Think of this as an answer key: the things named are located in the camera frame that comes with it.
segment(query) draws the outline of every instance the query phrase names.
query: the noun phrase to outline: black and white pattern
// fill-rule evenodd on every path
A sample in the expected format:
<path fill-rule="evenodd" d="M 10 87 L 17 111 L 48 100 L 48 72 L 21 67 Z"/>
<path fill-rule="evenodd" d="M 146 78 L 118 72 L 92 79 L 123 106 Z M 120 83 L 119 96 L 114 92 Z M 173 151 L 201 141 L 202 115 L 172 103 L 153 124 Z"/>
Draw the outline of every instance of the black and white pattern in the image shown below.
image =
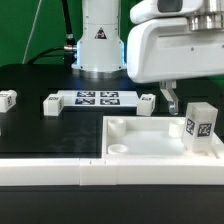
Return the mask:
<path fill-rule="evenodd" d="M 100 92 L 100 97 L 119 97 L 118 92 Z"/>
<path fill-rule="evenodd" d="M 95 92 L 78 92 L 77 97 L 95 97 L 96 93 Z"/>
<path fill-rule="evenodd" d="M 59 101 L 59 110 L 62 110 L 63 106 L 62 106 L 62 100 Z"/>
<path fill-rule="evenodd" d="M 152 98 L 150 97 L 143 97 L 142 100 L 145 100 L 145 101 L 150 101 Z"/>
<path fill-rule="evenodd" d="M 119 99 L 100 99 L 101 105 L 120 105 Z"/>
<path fill-rule="evenodd" d="M 12 97 L 10 96 L 9 98 L 8 98 L 8 106 L 10 107 L 12 105 Z"/>
<path fill-rule="evenodd" d="M 95 99 L 79 98 L 75 101 L 76 105 L 95 105 Z"/>
<path fill-rule="evenodd" d="M 212 124 L 200 124 L 198 128 L 198 137 L 208 137 L 210 136 L 212 129 Z"/>
<path fill-rule="evenodd" d="M 49 99 L 48 100 L 58 100 L 59 99 L 59 97 L 49 97 Z"/>
<path fill-rule="evenodd" d="M 194 128 L 195 128 L 195 123 L 194 121 L 192 121 L 191 119 L 187 119 L 187 126 L 186 126 L 186 131 L 191 134 L 194 135 Z"/>

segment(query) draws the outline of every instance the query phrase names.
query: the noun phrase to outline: black cable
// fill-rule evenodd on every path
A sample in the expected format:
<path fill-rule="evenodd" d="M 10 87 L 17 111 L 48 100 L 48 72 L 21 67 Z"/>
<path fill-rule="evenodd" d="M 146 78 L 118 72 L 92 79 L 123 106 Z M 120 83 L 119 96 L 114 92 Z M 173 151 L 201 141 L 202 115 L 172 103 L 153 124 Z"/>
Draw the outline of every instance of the black cable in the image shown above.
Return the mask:
<path fill-rule="evenodd" d="M 41 53 L 39 53 L 37 56 L 35 56 L 34 58 L 30 59 L 27 64 L 32 65 L 36 60 L 38 60 L 41 57 L 45 57 L 45 56 L 51 56 L 51 55 L 46 55 L 48 53 L 54 52 L 54 51 L 64 51 L 64 47 L 55 47 L 55 48 L 50 48 L 48 50 L 45 50 Z"/>
<path fill-rule="evenodd" d="M 40 58 L 53 58 L 53 57 L 64 57 L 64 54 L 42 55 L 42 56 L 40 56 L 39 58 L 36 58 L 35 61 L 37 61 L 37 60 L 40 59 Z"/>
<path fill-rule="evenodd" d="M 76 41 L 72 33 L 72 25 L 70 20 L 70 14 L 69 14 L 69 8 L 68 8 L 68 1 L 67 0 L 61 0 L 62 6 L 63 6 L 63 13 L 64 13 L 64 19 L 65 19 L 65 27 L 66 27 L 66 41 L 67 45 L 75 45 Z"/>

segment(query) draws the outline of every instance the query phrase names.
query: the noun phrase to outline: green wall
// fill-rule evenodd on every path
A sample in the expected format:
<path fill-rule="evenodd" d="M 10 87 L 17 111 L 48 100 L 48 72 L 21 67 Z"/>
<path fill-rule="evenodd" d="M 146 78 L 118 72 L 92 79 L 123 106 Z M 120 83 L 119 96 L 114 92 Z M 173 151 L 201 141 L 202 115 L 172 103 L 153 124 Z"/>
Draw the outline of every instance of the green wall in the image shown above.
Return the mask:
<path fill-rule="evenodd" d="M 133 26 L 129 11 L 140 0 L 121 0 L 121 39 L 126 42 Z M 39 0 L 7 0 L 1 3 L 0 66 L 22 63 Z M 82 34 L 81 0 L 68 0 L 75 38 Z M 43 50 L 65 44 L 61 0 L 43 0 L 27 59 Z M 41 59 L 39 63 L 63 63 L 62 59 Z"/>

